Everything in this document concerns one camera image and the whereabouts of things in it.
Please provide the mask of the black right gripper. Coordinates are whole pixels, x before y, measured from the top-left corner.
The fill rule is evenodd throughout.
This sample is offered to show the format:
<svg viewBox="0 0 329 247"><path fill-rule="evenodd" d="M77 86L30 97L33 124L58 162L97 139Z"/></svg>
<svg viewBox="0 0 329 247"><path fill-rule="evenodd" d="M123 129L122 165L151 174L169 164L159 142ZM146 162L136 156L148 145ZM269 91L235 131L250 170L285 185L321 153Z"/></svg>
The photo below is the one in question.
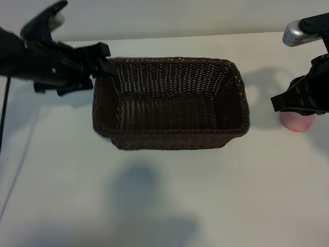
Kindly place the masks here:
<svg viewBox="0 0 329 247"><path fill-rule="evenodd" d="M328 108L328 54L311 60L308 75L295 78L288 89L271 98L275 112L323 115Z"/></svg>

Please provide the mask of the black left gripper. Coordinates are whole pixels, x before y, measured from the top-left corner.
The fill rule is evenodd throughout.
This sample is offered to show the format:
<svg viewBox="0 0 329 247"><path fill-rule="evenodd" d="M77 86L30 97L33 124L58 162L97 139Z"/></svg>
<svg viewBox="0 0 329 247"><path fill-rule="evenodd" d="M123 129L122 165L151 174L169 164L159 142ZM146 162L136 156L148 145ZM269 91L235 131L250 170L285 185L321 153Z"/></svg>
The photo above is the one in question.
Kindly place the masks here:
<svg viewBox="0 0 329 247"><path fill-rule="evenodd" d="M32 56L31 69L40 70L32 77L37 93L55 90L64 96L92 90L90 66L93 77L116 76L116 66L107 60L109 47L101 42L73 48L61 42L26 41L26 49Z"/></svg>

